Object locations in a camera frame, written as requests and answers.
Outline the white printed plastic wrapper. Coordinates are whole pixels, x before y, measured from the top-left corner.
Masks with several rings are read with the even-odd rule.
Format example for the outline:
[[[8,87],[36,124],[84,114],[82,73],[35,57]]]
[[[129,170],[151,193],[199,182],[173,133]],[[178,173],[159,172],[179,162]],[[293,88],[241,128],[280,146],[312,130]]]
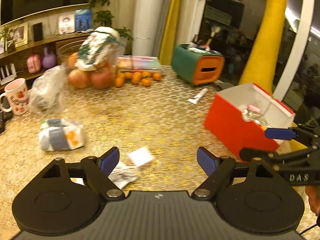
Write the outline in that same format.
[[[138,167],[126,165],[120,161],[108,178],[122,190],[129,183],[138,179]]]

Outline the white blue tissue pack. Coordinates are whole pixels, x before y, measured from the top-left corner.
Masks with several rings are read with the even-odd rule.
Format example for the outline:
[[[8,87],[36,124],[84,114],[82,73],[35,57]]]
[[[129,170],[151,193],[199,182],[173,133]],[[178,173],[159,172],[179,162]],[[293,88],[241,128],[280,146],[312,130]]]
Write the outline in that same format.
[[[86,143],[84,126],[70,118],[47,119],[41,123],[40,148],[43,151],[67,151]]]

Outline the silver foil snack packet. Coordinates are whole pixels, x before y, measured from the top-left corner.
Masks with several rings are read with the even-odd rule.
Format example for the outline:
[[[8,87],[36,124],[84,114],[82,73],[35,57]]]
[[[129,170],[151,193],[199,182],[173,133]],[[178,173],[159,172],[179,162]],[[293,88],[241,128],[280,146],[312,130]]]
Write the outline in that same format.
[[[245,122],[254,122],[257,125],[271,128],[271,126],[269,125],[269,123],[261,113],[258,113],[250,109],[245,109],[242,112],[242,119]]]

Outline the pink binder clip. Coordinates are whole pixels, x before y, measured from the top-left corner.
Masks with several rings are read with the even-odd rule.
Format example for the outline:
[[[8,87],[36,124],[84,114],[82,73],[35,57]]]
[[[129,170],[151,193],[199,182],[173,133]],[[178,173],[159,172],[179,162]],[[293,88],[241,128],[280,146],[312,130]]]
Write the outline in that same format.
[[[253,112],[261,113],[260,103],[260,99],[255,99],[253,103],[248,104],[247,109]]]

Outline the red cardboard box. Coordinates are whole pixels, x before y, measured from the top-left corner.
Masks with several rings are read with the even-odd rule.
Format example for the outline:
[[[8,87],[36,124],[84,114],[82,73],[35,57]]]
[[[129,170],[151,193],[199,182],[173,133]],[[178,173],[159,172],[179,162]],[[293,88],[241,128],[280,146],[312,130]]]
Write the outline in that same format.
[[[249,106],[260,110],[265,125],[244,117]],[[217,92],[204,126],[238,157],[244,147],[275,151],[283,141],[267,139],[265,129],[289,128],[294,118],[295,113],[285,104],[256,84],[247,83]]]

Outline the mandarin orange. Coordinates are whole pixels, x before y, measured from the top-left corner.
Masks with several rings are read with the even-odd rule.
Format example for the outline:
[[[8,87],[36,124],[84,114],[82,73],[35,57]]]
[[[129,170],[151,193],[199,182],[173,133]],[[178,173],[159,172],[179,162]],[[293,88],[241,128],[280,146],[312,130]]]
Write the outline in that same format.
[[[142,84],[142,86],[144,86],[144,87],[150,87],[150,86],[152,85],[152,81],[151,81],[150,78],[143,78],[143,79],[141,80],[141,84]]]
[[[137,85],[140,83],[141,78],[142,74],[140,72],[135,72],[132,74],[131,83]]]
[[[125,79],[123,77],[117,77],[114,81],[114,86],[117,88],[123,87],[125,83]]]
[[[160,73],[154,73],[152,77],[155,81],[161,81],[162,79],[162,75]]]

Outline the clear crumpled plastic bag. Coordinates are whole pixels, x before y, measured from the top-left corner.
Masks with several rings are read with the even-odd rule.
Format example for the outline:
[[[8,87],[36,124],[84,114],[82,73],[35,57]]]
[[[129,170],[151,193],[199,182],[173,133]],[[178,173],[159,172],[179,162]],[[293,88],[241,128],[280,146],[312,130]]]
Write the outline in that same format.
[[[38,77],[29,92],[29,106],[36,114],[61,113],[65,110],[63,91],[66,72],[63,66],[56,66]]]

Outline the large red apple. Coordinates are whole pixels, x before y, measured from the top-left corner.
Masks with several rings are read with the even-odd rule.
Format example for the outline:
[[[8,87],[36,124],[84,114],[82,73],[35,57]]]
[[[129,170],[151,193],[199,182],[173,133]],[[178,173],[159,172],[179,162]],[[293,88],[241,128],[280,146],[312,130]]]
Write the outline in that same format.
[[[101,68],[91,74],[92,86],[97,89],[107,89],[114,84],[114,73],[109,68]]]

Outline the green orange tissue box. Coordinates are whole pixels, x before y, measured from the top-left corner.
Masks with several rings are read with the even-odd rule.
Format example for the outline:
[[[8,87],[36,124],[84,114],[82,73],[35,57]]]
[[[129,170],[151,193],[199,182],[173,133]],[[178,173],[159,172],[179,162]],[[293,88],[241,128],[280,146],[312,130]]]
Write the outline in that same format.
[[[199,53],[188,49],[187,44],[174,48],[172,54],[172,70],[193,86],[213,83],[223,70],[225,58],[219,52],[209,53],[200,50]]]

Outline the black remote control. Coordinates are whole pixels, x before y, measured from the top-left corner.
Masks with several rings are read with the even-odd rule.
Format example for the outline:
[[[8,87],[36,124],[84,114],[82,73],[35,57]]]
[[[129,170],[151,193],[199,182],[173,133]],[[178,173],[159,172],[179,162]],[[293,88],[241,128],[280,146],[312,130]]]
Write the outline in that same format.
[[[3,97],[1,99],[1,106],[3,106],[4,108],[10,107],[9,102],[6,97]],[[12,113],[12,111],[4,112],[3,110],[0,110],[0,113],[1,113],[0,133],[2,134],[5,131],[5,123],[7,121],[9,121],[10,119],[12,119],[13,113]]]

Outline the white mug with strawberries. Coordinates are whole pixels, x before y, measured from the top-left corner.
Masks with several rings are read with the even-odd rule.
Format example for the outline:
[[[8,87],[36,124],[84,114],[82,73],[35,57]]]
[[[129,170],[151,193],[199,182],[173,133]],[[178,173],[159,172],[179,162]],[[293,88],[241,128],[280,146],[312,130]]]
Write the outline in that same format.
[[[22,115],[29,111],[29,94],[25,78],[19,78],[8,83],[1,94],[1,99],[7,98],[9,108],[1,106],[1,110],[14,115]]]

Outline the stack of pastel books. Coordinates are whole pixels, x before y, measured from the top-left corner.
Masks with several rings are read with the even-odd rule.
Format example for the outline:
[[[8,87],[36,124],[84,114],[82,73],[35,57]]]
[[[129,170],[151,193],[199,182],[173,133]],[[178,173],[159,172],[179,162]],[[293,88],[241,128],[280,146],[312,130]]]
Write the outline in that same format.
[[[157,57],[128,55],[118,57],[117,67],[124,72],[156,72],[161,64]]]

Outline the printed cloth bag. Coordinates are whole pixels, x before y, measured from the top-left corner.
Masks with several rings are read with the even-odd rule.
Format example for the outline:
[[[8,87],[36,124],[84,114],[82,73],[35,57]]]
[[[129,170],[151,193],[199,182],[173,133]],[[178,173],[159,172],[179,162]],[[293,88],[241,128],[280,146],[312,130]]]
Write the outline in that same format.
[[[109,59],[117,58],[120,35],[116,29],[97,27],[81,44],[76,57],[75,67],[90,72],[102,68]]]

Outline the blue picture card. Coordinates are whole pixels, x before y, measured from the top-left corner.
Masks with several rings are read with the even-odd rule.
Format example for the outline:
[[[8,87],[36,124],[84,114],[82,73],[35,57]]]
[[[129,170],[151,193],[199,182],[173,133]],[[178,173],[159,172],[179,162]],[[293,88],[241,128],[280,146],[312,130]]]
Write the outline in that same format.
[[[75,11],[75,31],[87,31],[92,28],[92,13],[90,9]]]

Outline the portrait photo frame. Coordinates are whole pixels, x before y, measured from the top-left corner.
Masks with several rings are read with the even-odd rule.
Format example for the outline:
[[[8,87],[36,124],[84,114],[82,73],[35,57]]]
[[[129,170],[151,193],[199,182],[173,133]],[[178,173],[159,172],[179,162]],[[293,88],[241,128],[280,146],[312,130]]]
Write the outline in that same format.
[[[74,14],[62,15],[59,17],[59,34],[70,34],[75,32]]]

